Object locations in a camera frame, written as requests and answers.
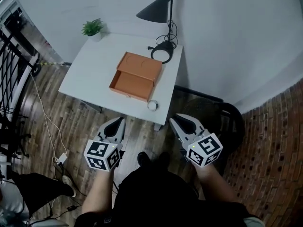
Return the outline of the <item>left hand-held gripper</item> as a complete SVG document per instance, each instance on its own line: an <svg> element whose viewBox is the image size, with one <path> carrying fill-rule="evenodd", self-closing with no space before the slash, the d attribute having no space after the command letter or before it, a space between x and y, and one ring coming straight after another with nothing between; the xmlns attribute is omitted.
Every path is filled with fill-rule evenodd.
<svg viewBox="0 0 303 227"><path fill-rule="evenodd" d="M98 136L102 140L88 140L84 157L90 168L109 172L119 165L124 154L122 140L125 127L125 118L111 119L102 124L98 130Z"/></svg>

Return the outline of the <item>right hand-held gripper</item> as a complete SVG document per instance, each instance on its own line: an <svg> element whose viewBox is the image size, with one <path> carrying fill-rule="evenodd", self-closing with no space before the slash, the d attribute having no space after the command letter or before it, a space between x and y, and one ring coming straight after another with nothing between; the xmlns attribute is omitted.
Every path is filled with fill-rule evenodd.
<svg viewBox="0 0 303 227"><path fill-rule="evenodd" d="M223 145L214 133L210 133L201 122L190 115L177 113L169 119L170 126L186 151L186 158L198 167L216 161Z"/></svg>

